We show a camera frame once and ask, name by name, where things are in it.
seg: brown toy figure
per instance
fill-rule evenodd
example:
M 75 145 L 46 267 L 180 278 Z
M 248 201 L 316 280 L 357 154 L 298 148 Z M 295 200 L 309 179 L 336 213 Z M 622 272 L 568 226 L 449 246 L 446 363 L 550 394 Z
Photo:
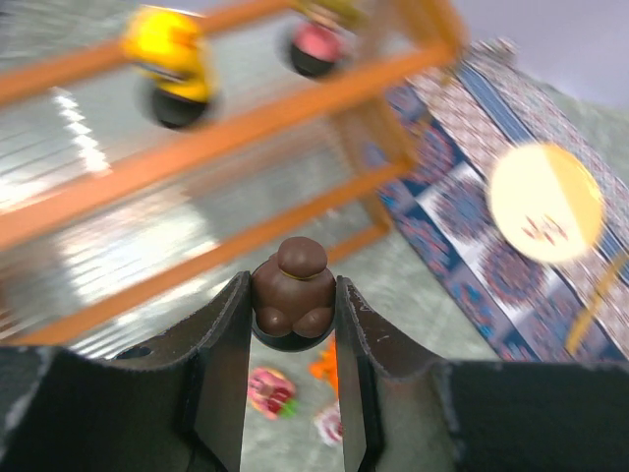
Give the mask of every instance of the brown toy figure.
M 256 324 L 264 334 L 313 339 L 330 330 L 336 281 L 318 242 L 285 240 L 254 272 L 252 288 Z

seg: toy figure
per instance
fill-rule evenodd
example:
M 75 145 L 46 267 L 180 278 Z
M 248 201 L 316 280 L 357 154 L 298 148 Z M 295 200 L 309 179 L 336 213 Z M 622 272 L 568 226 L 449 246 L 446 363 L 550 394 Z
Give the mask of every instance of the toy figure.
M 355 0 L 297 0 L 296 10 L 308 22 L 301 25 L 290 45 L 290 61 L 297 73 L 309 78 L 329 74 L 345 58 L 344 30 L 352 30 L 361 13 Z
M 336 281 L 312 239 L 285 240 L 252 275 L 252 290 L 257 327 L 269 336 L 317 338 L 331 329 Z
M 331 339 L 329 347 L 321 353 L 321 360 L 310 365 L 311 376 L 327 381 L 338 399 L 338 373 L 336 367 L 336 340 Z
M 251 373 L 247 397 L 269 420 L 292 416 L 295 412 L 295 386 L 273 369 L 258 367 Z
M 338 400 L 314 417 L 314 425 L 325 444 L 335 446 L 343 443 L 343 425 Z
M 143 7 L 123 39 L 127 57 L 151 80 L 151 114 L 169 129 L 196 123 L 216 95 L 203 64 L 202 31 L 190 16 Z

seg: floor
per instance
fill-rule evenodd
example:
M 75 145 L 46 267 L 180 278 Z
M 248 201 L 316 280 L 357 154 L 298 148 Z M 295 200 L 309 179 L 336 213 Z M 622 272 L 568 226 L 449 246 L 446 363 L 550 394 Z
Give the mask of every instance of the floor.
M 58 0 L 64 8 L 63 15 L 56 18 L 50 15 L 49 3 L 33 1 L 29 3 L 30 11 L 24 7 L 18 23 L 32 25 L 37 15 L 41 18 L 48 12 L 58 20 L 51 30 L 75 24 L 76 18 L 69 14 L 71 3 Z M 102 2 L 87 3 L 96 8 Z M 108 0 L 104 4 L 113 19 L 123 18 L 129 11 L 125 2 Z M 93 17 L 99 18 L 99 12 Z M 60 39 L 60 49 L 77 41 L 90 42 L 96 30 L 105 36 L 120 27 L 113 20 L 100 29 L 94 20 L 84 21 L 94 25 L 91 34 L 79 34 L 66 43 Z M 286 70 L 275 53 L 273 41 L 281 40 L 293 21 L 293 17 L 282 17 L 214 42 L 214 61 L 225 85 L 221 115 L 260 104 L 286 89 L 310 86 Z M 20 34 L 27 35 L 25 31 L 21 29 Z M 42 41 L 46 31 L 39 33 L 37 41 Z M 254 40 L 261 37 L 265 40 Z M 25 50 L 20 53 L 16 46 L 15 51 L 5 50 L 4 57 L 0 52 L 0 66 L 9 68 L 50 53 L 32 46 L 42 42 L 20 38 L 18 44 Z M 258 82 L 251 82 L 251 77 L 257 77 Z M 0 205 L 18 204 L 171 139 L 172 133 L 152 125 L 139 112 L 136 103 L 141 85 L 133 71 L 122 70 L 68 89 L 52 90 L 47 96 L 0 111 Z M 548 92 L 609 164 L 629 181 L 629 151 L 623 146 L 629 134 L 629 112 L 609 111 L 575 102 L 551 89 Z M 253 175 L 239 185 L 217 187 L 211 175 L 221 167 L 209 166 L 194 176 L 151 189 L 104 214 L 2 255 L 4 296 L 12 318 L 4 326 L 1 324 L 6 322 L 0 318 L 0 330 L 8 335 L 71 314 L 207 250 L 230 234 L 329 188 L 346 175 L 337 143 L 323 121 L 230 159 L 247 165 L 251 159 L 273 154 L 287 143 L 293 151 L 283 165 Z M 295 178 L 306 175 L 307 179 Z M 363 210 L 353 205 L 333 211 L 298 232 L 332 245 L 367 222 Z M 206 303 L 235 271 L 255 268 L 277 243 L 123 315 L 77 340 L 72 348 L 90 357 L 111 357 L 161 332 Z M 332 269 L 351 277 L 376 310 L 428 349 L 450 358 L 495 357 L 399 234 L 392 233 Z M 307 365 L 316 356 L 317 352 L 311 351 L 289 356 L 253 341 L 251 366 L 268 365 L 285 372 L 300 390 L 300 404 L 295 418 L 275 423 L 248 409 L 243 472 L 343 470 L 340 449 L 323 445 L 311 423 L 312 416 L 332 400 L 331 389 L 308 375 Z

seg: yellow disc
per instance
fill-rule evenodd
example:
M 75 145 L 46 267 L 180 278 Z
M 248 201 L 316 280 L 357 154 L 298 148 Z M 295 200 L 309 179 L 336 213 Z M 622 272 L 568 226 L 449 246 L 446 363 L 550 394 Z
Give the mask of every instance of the yellow disc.
M 561 264 L 598 241 L 603 198 L 590 172 L 556 145 L 515 147 L 500 158 L 489 179 L 495 224 L 524 256 Z

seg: pink toy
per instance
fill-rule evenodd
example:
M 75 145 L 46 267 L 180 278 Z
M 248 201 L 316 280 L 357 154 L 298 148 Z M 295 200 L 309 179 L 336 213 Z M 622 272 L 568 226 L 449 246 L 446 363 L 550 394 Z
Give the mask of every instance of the pink toy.
M 345 53 L 345 38 L 342 34 L 314 22 L 301 25 L 294 41 L 302 52 L 319 61 L 336 63 Z
M 295 386 L 274 369 L 258 367 L 251 372 L 247 397 L 269 420 L 294 414 Z
M 325 444 L 335 446 L 343 443 L 343 425 L 338 401 L 316 415 L 314 425 Z

